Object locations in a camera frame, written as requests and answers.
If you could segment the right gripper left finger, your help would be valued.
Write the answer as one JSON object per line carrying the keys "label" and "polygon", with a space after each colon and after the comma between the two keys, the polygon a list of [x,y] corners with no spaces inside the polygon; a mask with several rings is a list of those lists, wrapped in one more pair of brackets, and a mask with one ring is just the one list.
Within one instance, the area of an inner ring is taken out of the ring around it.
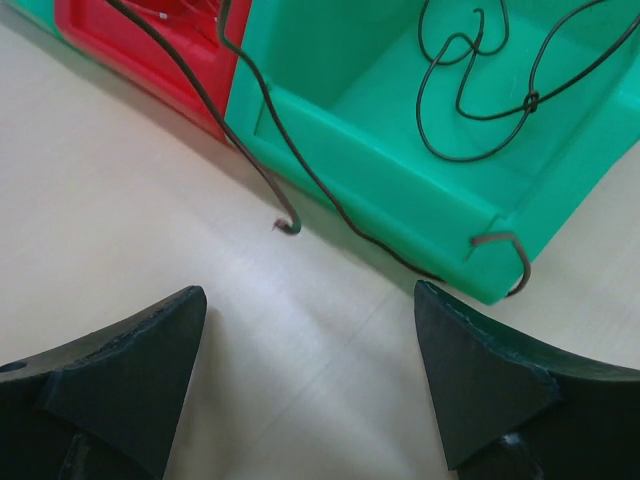
{"label": "right gripper left finger", "polygon": [[1,367],[4,479],[160,479],[207,311],[199,286]]}

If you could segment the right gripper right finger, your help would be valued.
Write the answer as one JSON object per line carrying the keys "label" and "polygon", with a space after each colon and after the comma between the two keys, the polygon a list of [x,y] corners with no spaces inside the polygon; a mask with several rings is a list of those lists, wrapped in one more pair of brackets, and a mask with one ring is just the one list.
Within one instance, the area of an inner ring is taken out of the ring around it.
{"label": "right gripper right finger", "polygon": [[458,478],[638,478],[638,370],[544,343],[426,281],[414,318]]}

